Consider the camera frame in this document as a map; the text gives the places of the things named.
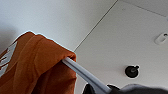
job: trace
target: black fixture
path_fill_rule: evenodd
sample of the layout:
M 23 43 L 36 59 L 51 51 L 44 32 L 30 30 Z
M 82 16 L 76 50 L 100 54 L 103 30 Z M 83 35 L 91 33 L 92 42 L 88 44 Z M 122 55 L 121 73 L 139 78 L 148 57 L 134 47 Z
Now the black fixture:
M 135 78 L 138 76 L 138 68 L 139 66 L 128 66 L 125 69 L 125 74 L 130 78 Z

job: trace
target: orange towel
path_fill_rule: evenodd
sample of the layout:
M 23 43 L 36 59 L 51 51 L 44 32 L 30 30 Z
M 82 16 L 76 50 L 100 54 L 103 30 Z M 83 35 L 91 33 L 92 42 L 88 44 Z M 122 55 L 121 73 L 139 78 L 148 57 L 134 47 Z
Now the orange towel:
M 74 93 L 76 73 L 61 60 L 70 57 L 76 61 L 75 53 L 31 32 L 16 41 L 8 68 L 0 78 L 0 94 Z

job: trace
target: white wall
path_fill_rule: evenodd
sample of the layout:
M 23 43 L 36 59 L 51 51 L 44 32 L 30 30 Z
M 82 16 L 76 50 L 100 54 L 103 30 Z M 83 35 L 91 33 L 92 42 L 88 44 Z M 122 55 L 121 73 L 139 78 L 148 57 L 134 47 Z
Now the white wall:
M 118 1 L 76 50 L 77 62 L 105 84 L 119 88 L 130 83 L 168 88 L 168 41 L 154 43 L 167 31 L 165 17 Z M 129 65 L 140 66 L 137 78 L 125 75 Z M 75 94 L 81 94 L 85 84 L 79 77 Z
M 27 30 L 74 51 L 116 0 L 0 0 L 0 53 Z

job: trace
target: white ceiling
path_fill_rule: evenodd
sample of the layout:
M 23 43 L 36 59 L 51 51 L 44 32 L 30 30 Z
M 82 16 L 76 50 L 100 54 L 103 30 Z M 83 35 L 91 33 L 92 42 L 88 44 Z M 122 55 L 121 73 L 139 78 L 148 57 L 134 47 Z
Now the white ceiling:
M 162 45 L 154 42 L 167 31 L 165 17 L 118 1 L 75 51 L 77 62 L 106 85 L 168 88 L 168 41 Z M 140 66 L 135 79 L 124 73 L 130 65 Z M 85 84 L 78 76 L 75 94 L 81 94 Z
M 121 0 L 162 16 L 168 16 L 168 0 Z

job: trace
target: towel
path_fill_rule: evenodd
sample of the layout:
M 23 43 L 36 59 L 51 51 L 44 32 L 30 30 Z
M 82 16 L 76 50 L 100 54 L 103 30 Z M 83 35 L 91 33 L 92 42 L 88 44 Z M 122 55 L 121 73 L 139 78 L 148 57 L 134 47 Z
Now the towel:
M 20 36 L 5 74 L 0 77 L 0 94 L 73 94 L 76 73 L 61 60 L 75 53 L 42 35 Z

